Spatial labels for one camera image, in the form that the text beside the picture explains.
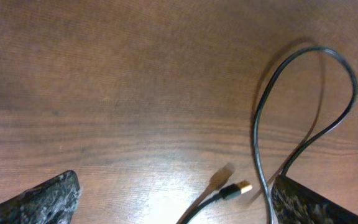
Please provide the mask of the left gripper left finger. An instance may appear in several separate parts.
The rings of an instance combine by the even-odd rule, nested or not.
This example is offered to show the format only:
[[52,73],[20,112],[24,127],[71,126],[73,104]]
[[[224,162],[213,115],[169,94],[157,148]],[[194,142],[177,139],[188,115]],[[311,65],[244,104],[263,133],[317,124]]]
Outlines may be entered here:
[[70,223],[80,196],[77,174],[67,170],[0,203],[0,223]]

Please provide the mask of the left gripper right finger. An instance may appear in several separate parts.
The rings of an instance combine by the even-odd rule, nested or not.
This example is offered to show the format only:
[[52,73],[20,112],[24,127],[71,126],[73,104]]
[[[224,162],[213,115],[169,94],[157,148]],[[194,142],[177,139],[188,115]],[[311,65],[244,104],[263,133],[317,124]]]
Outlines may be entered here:
[[282,224],[358,224],[355,213],[284,175],[275,179],[272,203]]

